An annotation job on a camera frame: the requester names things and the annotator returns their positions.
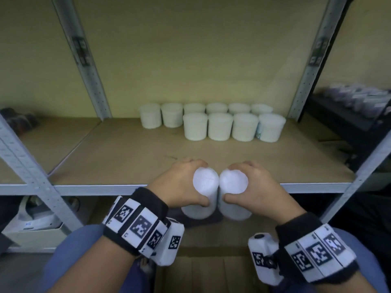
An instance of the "white cylindrical container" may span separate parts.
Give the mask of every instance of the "white cylindrical container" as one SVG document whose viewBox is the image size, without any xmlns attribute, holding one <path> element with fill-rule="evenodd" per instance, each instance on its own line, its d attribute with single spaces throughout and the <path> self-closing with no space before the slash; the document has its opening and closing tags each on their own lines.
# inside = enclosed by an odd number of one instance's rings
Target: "white cylindrical container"
<svg viewBox="0 0 391 293">
<path fill-rule="evenodd" d="M 183 115 L 185 137 L 190 141 L 200 141 L 206 138 L 208 130 L 208 115 L 205 113 L 189 113 Z"/>
<path fill-rule="evenodd" d="M 238 169 L 225 169 L 220 174 L 220 188 L 218 208 L 227 218 L 232 220 L 245 220 L 251 216 L 251 212 L 243 207 L 223 201 L 222 196 L 226 193 L 239 194 L 246 190 L 248 185 L 247 176 Z"/>
<path fill-rule="evenodd" d="M 206 105 L 206 113 L 227 113 L 228 105 L 223 103 L 210 103 Z"/>
<path fill-rule="evenodd" d="M 183 104 L 166 103 L 161 105 L 163 124 L 166 127 L 174 128 L 183 124 Z"/>
<path fill-rule="evenodd" d="M 264 142 L 276 142 L 281 135 L 286 119 L 274 113 L 264 113 L 259 117 L 259 125 L 255 136 Z"/>
<path fill-rule="evenodd" d="M 251 113 L 257 116 L 263 113 L 271 113 L 271 112 L 273 112 L 273 107 L 270 107 L 265 104 L 251 104 Z"/>
<path fill-rule="evenodd" d="M 232 138 L 249 142 L 255 136 L 259 119 L 251 113 L 238 113 L 233 116 Z"/>
<path fill-rule="evenodd" d="M 232 115 L 237 113 L 250 113 L 250 105 L 243 103 L 232 103 L 228 105 L 228 112 Z"/>
<path fill-rule="evenodd" d="M 159 104 L 145 104 L 140 106 L 138 110 L 140 111 L 141 125 L 144 128 L 157 128 L 161 126 L 161 111 Z"/>
<path fill-rule="evenodd" d="M 205 113 L 205 105 L 201 103 L 185 104 L 183 106 L 185 114 L 189 113 Z"/>
<path fill-rule="evenodd" d="M 212 113 L 208 116 L 208 137 L 227 141 L 231 136 L 233 116 L 229 113 Z"/>
<path fill-rule="evenodd" d="M 182 207 L 182 212 L 192 219 L 205 219 L 216 210 L 219 175 L 210 167 L 200 167 L 194 173 L 193 186 L 199 193 L 209 198 L 209 206 L 190 205 Z"/>
</svg>

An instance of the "pant leg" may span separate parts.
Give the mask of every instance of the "pant leg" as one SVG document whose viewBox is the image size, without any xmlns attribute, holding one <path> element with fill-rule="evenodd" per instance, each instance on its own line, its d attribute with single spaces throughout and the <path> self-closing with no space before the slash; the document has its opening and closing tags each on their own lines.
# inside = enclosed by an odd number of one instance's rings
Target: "pant leg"
<svg viewBox="0 0 391 293">
<path fill-rule="evenodd" d="M 41 292 L 49 290 L 102 235 L 103 225 L 86 225 L 67 236 L 43 269 Z M 147 287 L 147 278 L 135 261 L 120 292 L 141 293 Z"/>
<path fill-rule="evenodd" d="M 355 236 L 347 231 L 334 228 L 334 231 L 354 251 L 357 256 L 360 272 L 379 293 L 389 293 L 386 277 L 374 254 L 369 251 Z M 315 288 L 306 283 L 284 279 L 272 290 L 273 293 L 316 293 Z"/>
</svg>

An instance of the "person's left hand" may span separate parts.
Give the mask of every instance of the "person's left hand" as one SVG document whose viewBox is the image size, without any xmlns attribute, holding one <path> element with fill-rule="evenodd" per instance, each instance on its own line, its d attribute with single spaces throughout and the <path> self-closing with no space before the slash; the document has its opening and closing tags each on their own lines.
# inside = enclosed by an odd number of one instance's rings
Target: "person's left hand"
<svg viewBox="0 0 391 293">
<path fill-rule="evenodd" d="M 193 186 L 194 172 L 199 167 L 208 167 L 208 163 L 202 159 L 183 158 L 181 161 L 173 163 L 169 170 L 155 178 L 146 188 L 169 207 L 188 205 L 207 207 L 209 199 L 200 194 Z"/>
</svg>

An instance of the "hand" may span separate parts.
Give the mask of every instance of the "hand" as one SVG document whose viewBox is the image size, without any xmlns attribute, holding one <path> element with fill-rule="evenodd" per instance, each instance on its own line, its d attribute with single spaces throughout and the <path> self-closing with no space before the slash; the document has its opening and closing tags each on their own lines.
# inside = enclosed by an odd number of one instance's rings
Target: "hand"
<svg viewBox="0 0 391 293">
<path fill-rule="evenodd" d="M 248 178 L 248 186 L 243 193 L 225 194 L 225 202 L 235 203 L 255 214 L 270 217 L 279 224 L 305 213 L 305 210 L 257 162 L 234 163 L 228 169 L 238 169 L 244 173 Z"/>
<path fill-rule="evenodd" d="M 209 199 L 200 194 L 193 186 L 194 172 L 199 167 L 208 167 L 202 159 L 190 157 L 172 164 L 168 171 L 162 173 L 146 188 L 164 201 L 169 207 L 201 205 L 207 207 Z"/>
</svg>

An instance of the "yellow wall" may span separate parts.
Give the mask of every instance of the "yellow wall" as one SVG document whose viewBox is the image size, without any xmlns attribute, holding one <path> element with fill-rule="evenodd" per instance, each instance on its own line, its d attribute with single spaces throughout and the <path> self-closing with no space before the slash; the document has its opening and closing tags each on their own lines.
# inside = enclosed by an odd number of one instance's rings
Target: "yellow wall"
<svg viewBox="0 0 391 293">
<path fill-rule="evenodd" d="M 96 116 L 51 0 L 0 0 L 0 105 Z"/>
<path fill-rule="evenodd" d="M 114 117 L 148 102 L 286 115 L 328 0 L 74 0 Z"/>
<path fill-rule="evenodd" d="M 391 88 L 391 0 L 354 0 L 317 87 L 360 82 Z"/>
</svg>

